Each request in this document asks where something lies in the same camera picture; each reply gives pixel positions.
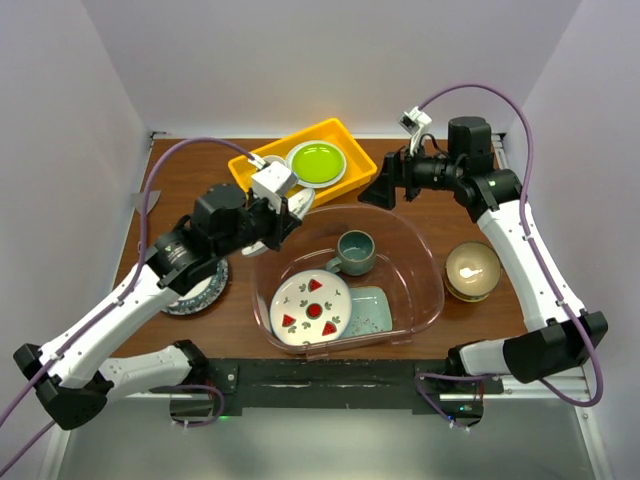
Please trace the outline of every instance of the yellow tray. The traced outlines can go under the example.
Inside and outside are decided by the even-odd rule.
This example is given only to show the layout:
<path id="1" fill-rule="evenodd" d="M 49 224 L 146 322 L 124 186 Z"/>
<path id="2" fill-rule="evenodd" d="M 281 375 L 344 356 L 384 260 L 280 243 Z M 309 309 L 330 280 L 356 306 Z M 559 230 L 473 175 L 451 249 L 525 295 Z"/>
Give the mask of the yellow tray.
<path id="1" fill-rule="evenodd" d="M 252 153 L 265 157 L 267 155 L 279 155 L 286 158 L 289 151 L 296 145 L 310 140 L 324 140 L 337 146 L 347 159 L 347 171 L 338 183 L 326 188 L 316 189 L 316 198 L 313 206 L 317 207 L 323 203 L 333 200 L 340 195 L 347 193 L 354 188 L 369 183 L 378 170 L 373 160 L 365 153 L 358 142 L 349 133 L 349 130 L 337 118 L 329 118 L 323 122 L 305 128 L 288 137 L 276 140 L 268 145 L 253 150 Z M 229 160 L 229 170 L 233 174 L 240 188 L 245 192 L 251 186 L 251 175 L 256 172 L 256 168 L 249 163 L 247 157 L 241 155 Z M 296 185 L 287 196 L 301 190 L 302 187 Z"/>

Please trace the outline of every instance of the ceramic mug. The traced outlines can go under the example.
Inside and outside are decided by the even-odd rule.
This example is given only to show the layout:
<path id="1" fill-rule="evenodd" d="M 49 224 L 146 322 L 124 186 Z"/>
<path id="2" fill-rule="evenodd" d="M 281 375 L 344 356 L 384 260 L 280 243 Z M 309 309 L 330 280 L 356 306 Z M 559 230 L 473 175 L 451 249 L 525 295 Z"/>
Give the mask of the ceramic mug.
<path id="1" fill-rule="evenodd" d="M 376 244 L 371 235 L 361 230 L 343 234 L 336 246 L 336 257 L 329 260 L 326 270 L 347 275 L 364 275 L 376 262 Z"/>
<path id="2" fill-rule="evenodd" d="M 262 159 L 269 165 L 271 165 L 273 162 L 278 162 L 285 166 L 287 165 L 287 162 L 285 162 L 284 158 L 279 155 L 265 155 L 264 157 L 262 157 Z"/>

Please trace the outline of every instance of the white backdrop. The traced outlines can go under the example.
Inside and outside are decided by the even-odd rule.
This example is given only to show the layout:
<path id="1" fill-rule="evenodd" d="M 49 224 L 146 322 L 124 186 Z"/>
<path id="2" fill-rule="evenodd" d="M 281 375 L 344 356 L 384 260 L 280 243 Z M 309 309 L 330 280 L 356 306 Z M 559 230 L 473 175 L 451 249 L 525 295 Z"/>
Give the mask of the white backdrop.
<path id="1" fill-rule="evenodd" d="M 146 130 L 78 0 L 0 2 L 0 410 L 26 383 L 12 354 L 108 290 Z M 0 430 L 0 467 L 50 419 L 33 394 Z M 6 479 L 36 478 L 42 439 Z"/>
<path id="2" fill-rule="evenodd" d="M 403 109 L 461 81 L 524 102 L 579 0 L 83 0 L 146 125 L 279 135 L 330 116 L 400 134 Z M 481 92 L 430 109 L 513 118 Z"/>
<path id="3" fill-rule="evenodd" d="M 609 321 L 595 412 L 620 480 L 640 471 L 639 16 L 631 0 L 585 0 L 525 104 L 536 140 L 536 223 L 576 294 Z M 506 141 L 522 172 L 519 125 Z"/>

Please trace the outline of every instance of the brown tabletop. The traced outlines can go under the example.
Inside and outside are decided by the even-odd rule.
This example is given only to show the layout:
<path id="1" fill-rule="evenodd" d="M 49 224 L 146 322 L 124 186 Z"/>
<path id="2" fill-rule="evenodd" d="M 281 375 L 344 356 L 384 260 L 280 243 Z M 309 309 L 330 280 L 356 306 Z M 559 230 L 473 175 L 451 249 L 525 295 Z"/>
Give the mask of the brown tabletop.
<path id="1" fill-rule="evenodd" d="M 151 152 L 147 173 L 158 158 L 178 140 L 157 140 Z M 271 140 L 235 140 L 252 150 Z M 360 140 L 359 143 L 381 164 L 384 154 L 407 143 L 406 140 Z M 193 202 L 215 183 L 232 182 L 227 168 L 235 156 L 226 147 L 214 144 L 191 145 L 176 153 L 156 178 L 154 190 L 160 199 L 149 215 L 149 240 L 170 230 L 183 215 L 190 213 Z M 356 202 L 360 190 L 349 192 L 331 203 Z M 440 268 L 447 253 L 468 240 L 486 242 L 480 229 L 471 223 L 464 208 L 455 203 L 449 192 L 423 190 L 413 203 L 400 199 L 394 213 L 411 220 L 430 245 Z M 116 282 L 120 281 L 137 259 L 139 216 L 129 229 Z M 175 340 L 192 339 L 209 357 L 280 358 L 287 357 L 273 347 L 256 325 L 250 298 L 253 260 L 235 254 L 229 257 L 231 276 L 225 292 L 213 306 L 193 317 L 176 318 L 160 313 L 149 320 L 115 353 L 130 356 L 159 350 Z M 442 315 L 427 330 L 415 335 L 410 344 L 372 345 L 342 352 L 332 358 L 444 358 L 447 350 L 473 340 L 495 339 L 525 333 L 522 313 L 511 283 L 502 276 L 498 288 L 483 302 L 467 304 L 445 296 Z"/>

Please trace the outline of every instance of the transparent tub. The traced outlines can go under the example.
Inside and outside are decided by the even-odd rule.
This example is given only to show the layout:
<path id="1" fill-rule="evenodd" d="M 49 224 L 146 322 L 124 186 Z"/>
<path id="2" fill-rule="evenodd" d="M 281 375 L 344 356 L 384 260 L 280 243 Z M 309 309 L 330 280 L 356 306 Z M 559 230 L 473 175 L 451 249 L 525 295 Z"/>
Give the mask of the transparent tub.
<path id="1" fill-rule="evenodd" d="M 338 239 L 349 230 L 363 230 L 373 237 L 377 260 L 365 275 L 338 275 L 350 288 L 380 287 L 389 301 L 392 329 L 311 345 L 282 343 L 271 333 L 269 307 L 273 295 L 290 276 L 303 270 L 323 269 L 335 256 Z M 315 359 L 327 357 L 331 351 L 373 343 L 410 342 L 414 333 L 427 328 L 442 312 L 444 288 L 429 246 L 413 225 L 386 210 L 353 204 L 311 211 L 280 252 L 269 251 L 256 257 L 252 299 L 258 327 L 269 342 L 285 352 Z"/>

